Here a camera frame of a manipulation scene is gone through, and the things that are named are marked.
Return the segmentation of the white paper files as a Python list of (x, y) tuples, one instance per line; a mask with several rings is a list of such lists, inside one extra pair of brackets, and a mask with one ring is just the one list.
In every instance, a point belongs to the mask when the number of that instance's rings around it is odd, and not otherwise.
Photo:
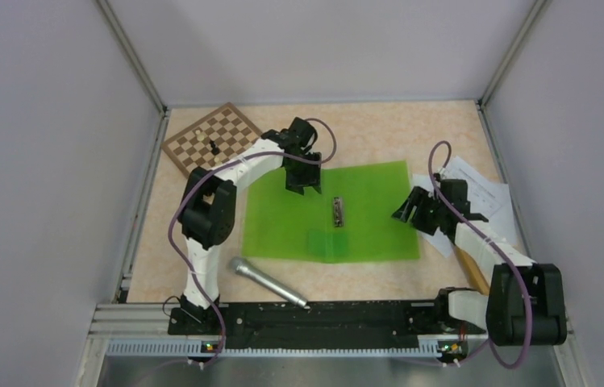
[[(484, 215), (489, 224), (498, 235), (509, 244), (517, 246), (519, 238), (515, 226), (514, 211), (508, 184), (492, 182), (483, 177), (473, 166), (456, 156), (450, 160), (444, 169), (446, 178), (466, 180), (468, 184), (468, 199), (471, 202), (471, 211)], [(412, 188), (424, 188), (432, 193), (432, 184), (427, 175), (412, 174), (410, 178)], [(434, 235), (424, 234), (419, 231), (431, 246), (444, 257), (453, 255), (452, 242), (442, 233), (436, 231)]]

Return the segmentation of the metal folder clip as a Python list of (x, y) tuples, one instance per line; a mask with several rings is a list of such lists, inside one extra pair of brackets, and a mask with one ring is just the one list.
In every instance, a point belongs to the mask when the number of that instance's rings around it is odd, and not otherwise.
[(332, 214), (334, 227), (344, 226), (344, 200), (341, 197), (333, 197)]

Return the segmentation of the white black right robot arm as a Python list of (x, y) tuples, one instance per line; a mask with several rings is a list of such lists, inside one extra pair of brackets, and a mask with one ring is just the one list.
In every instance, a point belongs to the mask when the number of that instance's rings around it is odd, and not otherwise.
[(489, 285), (487, 293), (453, 290), (432, 311), (435, 326), (453, 332), (464, 321), (487, 331), (500, 347), (553, 346), (568, 335), (560, 270), (540, 264), (507, 243), (480, 213), (471, 211), (468, 183), (434, 175), (437, 188), (415, 186), (393, 213), (428, 235), (444, 234), (468, 254)]

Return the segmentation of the green plastic folder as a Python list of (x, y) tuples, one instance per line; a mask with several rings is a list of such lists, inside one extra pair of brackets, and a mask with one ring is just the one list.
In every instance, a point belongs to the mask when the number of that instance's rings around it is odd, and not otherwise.
[[(352, 264), (419, 259), (414, 228), (391, 218), (410, 193), (404, 160), (324, 169), (322, 193), (285, 189), (285, 171), (248, 188), (242, 253), (247, 257)], [(334, 227), (333, 197), (344, 200)]]

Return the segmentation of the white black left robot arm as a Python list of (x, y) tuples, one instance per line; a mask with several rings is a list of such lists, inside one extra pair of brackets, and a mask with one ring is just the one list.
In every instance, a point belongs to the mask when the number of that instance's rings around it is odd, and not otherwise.
[(218, 268), (220, 246), (235, 225), (237, 198), (265, 174), (285, 170), (285, 188), (304, 194), (321, 190), (321, 166), (313, 151), (319, 134), (313, 119), (294, 118), (280, 131), (266, 131), (247, 150), (212, 169), (195, 168), (189, 175), (181, 203), (170, 226), (181, 227), (187, 251), (179, 255), (189, 274), (180, 307), (188, 324), (199, 333), (213, 331), (219, 320)]

